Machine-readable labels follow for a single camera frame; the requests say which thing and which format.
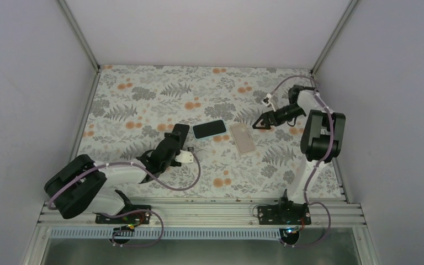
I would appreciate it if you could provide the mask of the cream phone case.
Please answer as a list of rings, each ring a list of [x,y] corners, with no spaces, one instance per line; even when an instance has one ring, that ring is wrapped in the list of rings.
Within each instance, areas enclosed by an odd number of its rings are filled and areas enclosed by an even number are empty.
[[[236,123],[230,126],[230,132],[235,142],[235,146],[240,155],[255,151],[256,147],[244,123]]]

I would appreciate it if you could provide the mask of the phone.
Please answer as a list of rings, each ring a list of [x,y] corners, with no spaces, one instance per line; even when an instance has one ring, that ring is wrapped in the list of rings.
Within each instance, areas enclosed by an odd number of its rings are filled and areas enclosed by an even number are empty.
[[[227,133],[227,127],[223,120],[214,120],[206,123],[194,125],[192,127],[194,138],[197,140],[206,139]]]

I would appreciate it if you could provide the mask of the black smartphone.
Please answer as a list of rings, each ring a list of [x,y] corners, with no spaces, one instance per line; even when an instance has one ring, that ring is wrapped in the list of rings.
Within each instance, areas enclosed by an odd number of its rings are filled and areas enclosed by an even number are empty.
[[[182,149],[184,146],[189,129],[189,125],[180,123],[176,123],[173,127],[172,134],[178,137],[180,149]]]

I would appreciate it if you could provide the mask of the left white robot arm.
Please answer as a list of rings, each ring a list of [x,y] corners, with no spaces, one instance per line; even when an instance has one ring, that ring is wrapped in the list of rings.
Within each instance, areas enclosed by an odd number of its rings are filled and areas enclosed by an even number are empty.
[[[96,165],[88,155],[77,156],[44,186],[50,200],[47,207],[58,210],[64,219],[90,211],[105,213],[119,224],[131,218],[131,207],[123,197],[108,187],[122,183],[145,184],[159,177],[169,166],[180,166],[186,131],[165,133],[155,149],[144,152],[131,162]]]

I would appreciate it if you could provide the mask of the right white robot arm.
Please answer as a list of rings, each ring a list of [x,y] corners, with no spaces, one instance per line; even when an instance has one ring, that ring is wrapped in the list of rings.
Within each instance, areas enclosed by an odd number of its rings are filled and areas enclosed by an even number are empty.
[[[269,130],[301,115],[306,117],[300,141],[304,157],[277,204],[258,207],[261,224],[310,224],[308,191],[317,175],[342,149],[346,117],[331,110],[316,88],[294,85],[288,90],[288,99],[288,105],[261,114],[252,125],[253,129]]]

